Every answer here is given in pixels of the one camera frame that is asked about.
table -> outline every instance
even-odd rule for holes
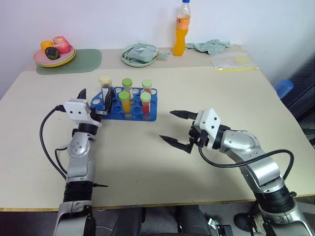
[[[183,63],[170,66],[177,61],[171,58],[169,63],[157,61],[141,69],[116,61],[113,68],[104,68],[102,63],[100,69],[89,73],[46,76],[29,66],[0,100],[0,210],[58,210],[64,180],[44,155],[39,126],[52,108],[75,98],[82,88],[87,88],[90,101],[100,90],[101,75],[111,76],[115,86],[126,77],[132,78],[134,87],[140,87],[143,79],[151,79],[158,90],[158,105],[155,122],[102,121],[96,140],[95,182],[109,187],[94,189],[94,207],[254,199],[238,168],[215,168],[203,161],[196,147],[187,154],[159,137],[188,142],[191,120],[177,118],[169,111],[198,112],[209,107],[216,110],[222,124],[256,135],[265,152],[292,151],[295,162],[287,187],[299,196],[315,194],[315,151],[260,70],[215,72],[208,56],[193,51],[178,60]],[[75,127],[65,113],[54,113],[46,122],[44,141],[52,157],[55,148],[70,142]],[[232,163],[216,150],[207,156],[215,162]],[[274,158],[283,173],[288,156],[278,154]],[[60,152],[60,159],[66,166],[66,152]]]

wire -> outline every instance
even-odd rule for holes
[[[103,226],[103,225],[99,225],[99,226],[96,226],[96,228],[105,228],[105,229],[108,229],[110,231],[113,231],[113,229],[107,227],[107,226]]]
[[[64,148],[56,148],[55,149],[55,157],[56,157],[56,161],[60,167],[60,169],[65,173],[67,174],[67,171],[64,169],[64,167],[62,166],[62,164],[60,163],[59,161],[59,158],[58,158],[58,154],[57,154],[57,151],[64,151],[64,150],[67,150],[68,147],[64,147]]]
[[[52,109],[48,114],[47,116],[43,119],[41,125],[40,125],[40,129],[39,129],[39,138],[40,138],[40,143],[41,143],[41,146],[43,147],[43,150],[44,150],[44,153],[46,154],[48,160],[50,161],[50,163],[53,165],[53,167],[55,167],[55,169],[62,175],[62,177],[64,179],[66,179],[64,173],[62,172],[62,170],[60,170],[58,168],[58,166],[55,164],[55,162],[51,159],[51,157],[49,156],[48,154],[48,151],[46,149],[46,146],[44,144],[44,140],[43,140],[43,129],[44,129],[44,125],[47,121],[47,119],[52,115],[52,113],[54,113],[55,111],[57,111],[57,107],[55,107],[54,109]]]
[[[256,161],[259,161],[261,159],[264,159],[266,157],[269,157],[269,156],[272,156],[274,154],[278,154],[278,153],[287,153],[289,154],[290,156],[290,162],[289,162],[289,165],[283,175],[283,179],[285,180],[287,178],[287,176],[289,175],[290,173],[290,170],[292,169],[292,166],[293,166],[293,162],[294,162],[294,155],[292,152],[290,152],[289,150],[286,150],[286,149],[280,149],[280,150],[275,150],[275,151],[271,151],[269,153],[265,153],[261,156],[258,156],[258,157],[255,157],[251,160],[248,160],[248,161],[243,161],[243,162],[240,162],[240,163],[236,163],[236,164],[218,164],[218,163],[215,163],[215,162],[212,162],[210,161],[202,152],[202,147],[198,147],[198,150],[199,150],[199,153],[201,155],[201,157],[207,162],[209,163],[210,165],[212,166],[215,166],[215,167],[219,167],[219,168],[234,168],[234,167],[241,167],[241,166],[245,166],[245,165],[248,165],[248,164],[251,164],[253,162],[256,162]]]

yellow plate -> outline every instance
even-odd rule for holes
[[[43,64],[40,64],[40,63],[36,63],[36,64],[39,65],[39,66],[42,66],[42,67],[47,67],[47,68],[52,68],[52,67],[61,66],[61,65],[67,64],[68,62],[72,61],[72,59],[74,59],[76,53],[77,53],[77,52],[76,52],[76,50],[75,50],[72,57],[70,57],[68,60],[65,60],[64,62],[61,62],[61,63],[59,63],[59,64],[55,64],[55,65],[43,65]]]

bottle cap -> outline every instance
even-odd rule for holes
[[[122,91],[119,93],[118,97],[122,102],[129,101],[130,100],[130,93],[127,91]]]
[[[132,86],[132,80],[130,78],[123,79],[123,86],[124,87],[131,87]]]
[[[140,95],[140,100],[141,100],[141,102],[150,102],[151,101],[151,94],[149,94],[148,92],[143,92]]]
[[[109,76],[100,76],[98,81],[100,84],[111,84],[113,81]]]
[[[145,89],[150,89],[152,87],[151,80],[143,80],[142,81],[142,87]]]

cloth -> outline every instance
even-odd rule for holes
[[[209,55],[222,53],[231,46],[230,42],[221,42],[218,39],[212,39],[205,43],[187,43],[186,48],[195,49],[202,53],[207,52]]]

